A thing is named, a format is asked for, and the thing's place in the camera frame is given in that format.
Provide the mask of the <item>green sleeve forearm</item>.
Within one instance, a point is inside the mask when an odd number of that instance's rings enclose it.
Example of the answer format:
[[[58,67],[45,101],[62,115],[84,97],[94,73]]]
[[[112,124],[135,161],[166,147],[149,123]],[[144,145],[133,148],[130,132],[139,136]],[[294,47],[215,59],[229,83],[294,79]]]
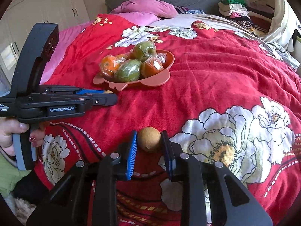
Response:
[[[16,161],[1,148],[0,183],[1,195],[4,199],[13,191],[16,183],[30,172],[30,170],[19,170]]]

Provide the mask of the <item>left hand painted nails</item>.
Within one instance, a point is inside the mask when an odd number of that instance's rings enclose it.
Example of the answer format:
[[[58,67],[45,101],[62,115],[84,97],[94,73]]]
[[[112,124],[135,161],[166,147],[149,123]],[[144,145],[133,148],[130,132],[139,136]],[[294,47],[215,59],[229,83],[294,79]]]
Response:
[[[22,134],[30,129],[29,124],[23,124],[15,118],[1,117],[1,148],[9,156],[15,156],[13,147],[13,134]],[[45,128],[43,124],[39,128],[31,131],[29,141],[34,147],[44,144]]]

